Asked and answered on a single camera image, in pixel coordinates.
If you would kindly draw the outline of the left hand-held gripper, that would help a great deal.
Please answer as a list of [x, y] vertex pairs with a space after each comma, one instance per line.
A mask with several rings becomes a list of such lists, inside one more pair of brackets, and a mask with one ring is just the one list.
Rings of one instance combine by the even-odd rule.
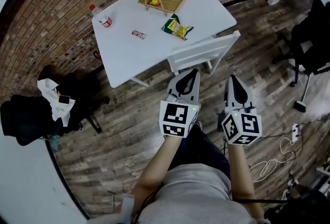
[[167, 136], [186, 138], [197, 121], [200, 72], [190, 69], [170, 80], [166, 99], [160, 101], [159, 128]]

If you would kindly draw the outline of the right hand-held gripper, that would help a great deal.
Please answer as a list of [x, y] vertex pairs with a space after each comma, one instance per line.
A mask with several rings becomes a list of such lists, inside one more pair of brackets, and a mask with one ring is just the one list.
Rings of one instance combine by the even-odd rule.
[[251, 145], [261, 137], [262, 124], [250, 89], [240, 78], [230, 75], [226, 81], [224, 100], [226, 117], [221, 125], [227, 142], [230, 145]]

